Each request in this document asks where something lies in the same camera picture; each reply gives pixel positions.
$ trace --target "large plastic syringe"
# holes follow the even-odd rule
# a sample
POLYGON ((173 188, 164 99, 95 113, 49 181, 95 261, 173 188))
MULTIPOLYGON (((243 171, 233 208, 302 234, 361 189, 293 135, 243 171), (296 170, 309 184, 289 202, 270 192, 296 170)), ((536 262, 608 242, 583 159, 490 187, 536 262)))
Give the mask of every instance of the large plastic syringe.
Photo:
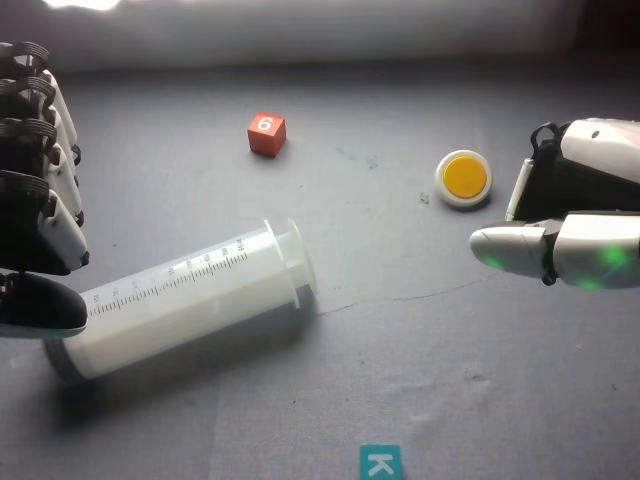
POLYGON ((269 223, 187 257, 82 294, 86 329, 44 345, 63 382, 96 378, 316 290, 293 220, 275 236, 269 223))

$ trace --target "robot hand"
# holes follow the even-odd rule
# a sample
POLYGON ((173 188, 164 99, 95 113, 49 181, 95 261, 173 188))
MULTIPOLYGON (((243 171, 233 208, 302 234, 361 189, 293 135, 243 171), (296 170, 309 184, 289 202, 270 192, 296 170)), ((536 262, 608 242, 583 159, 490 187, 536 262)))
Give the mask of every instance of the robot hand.
POLYGON ((640 286, 640 123, 550 123, 531 143, 506 222, 471 235, 476 258, 546 285, 640 286))
POLYGON ((0 336, 80 333, 87 312, 72 290, 27 271, 67 275, 89 261, 75 176, 76 130, 48 52, 0 44, 0 336))

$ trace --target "red cube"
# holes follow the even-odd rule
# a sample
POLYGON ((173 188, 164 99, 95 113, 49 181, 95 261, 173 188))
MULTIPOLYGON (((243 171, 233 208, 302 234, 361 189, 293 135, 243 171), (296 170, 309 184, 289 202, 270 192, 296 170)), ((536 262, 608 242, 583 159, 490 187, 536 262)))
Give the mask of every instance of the red cube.
POLYGON ((249 148, 267 157, 275 157, 287 139, 284 118, 270 113, 259 113, 249 125, 249 148))

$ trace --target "translucent plastic tube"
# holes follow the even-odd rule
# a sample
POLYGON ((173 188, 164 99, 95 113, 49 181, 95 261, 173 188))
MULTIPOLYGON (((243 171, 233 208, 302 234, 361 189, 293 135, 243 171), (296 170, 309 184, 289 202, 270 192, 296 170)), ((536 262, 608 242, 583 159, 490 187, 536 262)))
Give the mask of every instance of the translucent plastic tube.
POLYGON ((254 232, 82 294, 87 328, 46 340, 65 383, 96 378, 316 290, 313 267, 293 220, 275 236, 254 232))

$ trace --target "gray table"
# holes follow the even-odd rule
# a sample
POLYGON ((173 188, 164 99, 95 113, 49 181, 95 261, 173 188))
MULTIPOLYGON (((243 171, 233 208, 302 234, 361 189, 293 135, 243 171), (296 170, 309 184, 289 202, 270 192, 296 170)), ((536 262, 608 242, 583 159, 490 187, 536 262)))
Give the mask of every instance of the gray table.
POLYGON ((638 118, 636 64, 61 79, 91 251, 67 285, 291 217, 320 294, 71 391, 37 342, 3 340, 0 479, 356 479, 368 442, 400 444, 416 480, 638 478, 638 292, 544 287, 467 247, 504 215, 536 126, 638 118), (262 110, 287 120, 275 160, 248 151, 262 110), (437 163, 460 148, 493 166, 477 212, 435 195, 437 163))

